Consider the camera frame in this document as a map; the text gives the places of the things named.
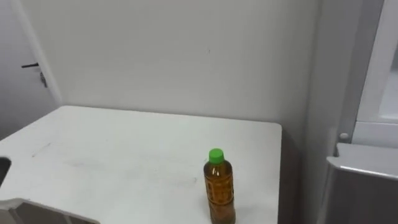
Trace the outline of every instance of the door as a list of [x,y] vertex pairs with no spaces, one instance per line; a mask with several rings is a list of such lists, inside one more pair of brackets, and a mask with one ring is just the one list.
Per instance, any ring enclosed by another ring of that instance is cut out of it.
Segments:
[[0,0],[0,139],[57,108],[40,68],[21,68],[30,63],[36,59],[11,0]]

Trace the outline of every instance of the green bottle cap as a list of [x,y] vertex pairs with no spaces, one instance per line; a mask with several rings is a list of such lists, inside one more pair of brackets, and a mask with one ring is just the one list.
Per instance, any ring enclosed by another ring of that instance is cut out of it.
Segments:
[[224,153],[221,149],[212,149],[209,152],[209,162],[211,164],[220,164],[224,162]]

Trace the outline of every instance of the bottle label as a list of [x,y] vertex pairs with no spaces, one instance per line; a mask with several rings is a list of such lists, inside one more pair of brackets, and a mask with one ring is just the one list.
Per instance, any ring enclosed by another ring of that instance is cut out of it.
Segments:
[[232,174],[221,179],[205,178],[208,200],[215,205],[226,205],[234,200]]

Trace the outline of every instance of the plastic bottle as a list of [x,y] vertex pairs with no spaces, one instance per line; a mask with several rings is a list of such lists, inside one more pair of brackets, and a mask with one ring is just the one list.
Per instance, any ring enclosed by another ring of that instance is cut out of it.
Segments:
[[235,224],[232,165],[221,149],[209,152],[203,171],[212,224]]

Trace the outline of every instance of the scuff mark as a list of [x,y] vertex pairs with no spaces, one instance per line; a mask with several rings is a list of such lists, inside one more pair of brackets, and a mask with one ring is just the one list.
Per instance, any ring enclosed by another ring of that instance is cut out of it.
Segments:
[[46,144],[45,146],[41,147],[37,152],[33,153],[32,158],[36,157],[38,154],[40,154],[41,152],[43,152],[43,150],[47,147],[51,146],[51,142],[49,142],[48,144]]

